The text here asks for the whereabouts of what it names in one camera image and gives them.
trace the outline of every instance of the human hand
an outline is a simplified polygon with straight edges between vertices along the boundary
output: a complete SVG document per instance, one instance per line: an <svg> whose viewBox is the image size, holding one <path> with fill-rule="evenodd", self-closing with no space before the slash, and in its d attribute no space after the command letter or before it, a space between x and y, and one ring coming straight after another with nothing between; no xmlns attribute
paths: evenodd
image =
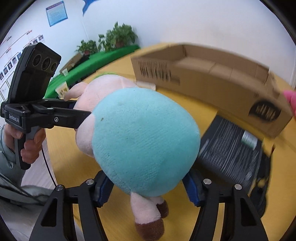
<svg viewBox="0 0 296 241"><path fill-rule="evenodd" d="M15 129L9 124L4 126L4 142L8 148L15 150L14 139L21 139L23 133ZM24 149L21 150L20 154L22 160L26 163L32 164L39 157L39 152L42 149L42 143L45 140L45 129L40 129L34 136L33 140L27 140L24 144Z"/></svg>

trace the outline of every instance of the yellow round table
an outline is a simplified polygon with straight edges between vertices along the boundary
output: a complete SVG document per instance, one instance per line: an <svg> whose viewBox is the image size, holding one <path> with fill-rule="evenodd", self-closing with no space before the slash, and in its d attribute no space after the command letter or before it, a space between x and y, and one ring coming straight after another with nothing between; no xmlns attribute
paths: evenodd
<svg viewBox="0 0 296 241"><path fill-rule="evenodd" d="M99 69L84 81L89 83L99 74L116 73L135 80L131 56L164 47L159 44L138 50L109 65ZM281 78L276 78L280 89L291 89ZM158 92L171 98L184 107L196 120L201 134L211 124L217 110L198 100L158 88ZM267 209L262 222L269 241L279 241L296 215L296 121L292 119L283 132L275 139L266 138L256 129L231 116L225 116L242 128L252 131L263 139L264 150L270 153L272 145L276 148L273 154L271 179L267 194ZM47 143L54 174L59 184L65 187L78 186L89 178L94 178L100 170L96 161L79 151L75 143L75 131L63 127L47 129ZM164 195L170 214L164 219L165 234L161 240L189 240L195 225L199 208L188 200L183 185L180 183L174 190ZM109 241L141 240L134 227L134 217L130 207L130 197L119 188L114 187L109 201L99 210L99 215ZM224 204L219 206L219 214L214 241L220 240L224 214ZM80 224L78 206L74 205L74 217Z"/></svg>

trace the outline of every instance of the light green jacket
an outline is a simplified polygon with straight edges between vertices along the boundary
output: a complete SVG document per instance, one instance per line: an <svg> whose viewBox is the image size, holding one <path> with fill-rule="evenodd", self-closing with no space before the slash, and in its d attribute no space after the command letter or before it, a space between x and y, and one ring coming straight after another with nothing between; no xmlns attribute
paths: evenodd
<svg viewBox="0 0 296 241"><path fill-rule="evenodd" d="M17 166L14 152L4 142L3 127L0 137L0 198L16 205L44 204L52 190L37 186L21 187L25 171Z"/></svg>

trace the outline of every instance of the black device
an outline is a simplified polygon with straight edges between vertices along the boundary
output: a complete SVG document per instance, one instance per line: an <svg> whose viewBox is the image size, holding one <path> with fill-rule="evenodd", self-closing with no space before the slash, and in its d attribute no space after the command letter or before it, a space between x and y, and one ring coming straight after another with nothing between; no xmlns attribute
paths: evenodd
<svg viewBox="0 0 296 241"><path fill-rule="evenodd" d="M200 187L201 207L190 241L212 241L219 203L225 203L221 241L268 241L260 217L241 185L221 188L195 169L188 173ZM30 241L77 241L73 204L78 204L85 241L108 241L98 209L108 201L113 183L103 171L80 186L65 188L58 185L40 213Z"/></svg>
<svg viewBox="0 0 296 241"><path fill-rule="evenodd" d="M259 138L217 115L201 138L194 168L220 185L242 185L263 217L271 160Z"/></svg>
<svg viewBox="0 0 296 241"><path fill-rule="evenodd" d="M15 140L17 164L23 170L30 168L21 157L28 139L33 139L40 128L54 125L78 128L90 112L73 110L75 102L43 99L61 56L43 43L27 46L16 66L7 101L1 104L1 117L24 133Z"/></svg>

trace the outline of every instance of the blue poster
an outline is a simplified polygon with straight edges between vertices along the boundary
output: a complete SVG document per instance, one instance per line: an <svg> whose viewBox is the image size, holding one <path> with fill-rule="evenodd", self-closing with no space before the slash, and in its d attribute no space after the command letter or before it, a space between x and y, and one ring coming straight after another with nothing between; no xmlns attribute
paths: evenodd
<svg viewBox="0 0 296 241"><path fill-rule="evenodd" d="M85 14L86 10L89 8L89 6L91 5L91 3L93 3L94 1L98 1L98 0L83 0L85 2L85 5L82 9L83 15Z"/></svg>
<svg viewBox="0 0 296 241"><path fill-rule="evenodd" d="M64 1L47 7L46 14L50 26L53 26L65 19L68 19Z"/></svg>

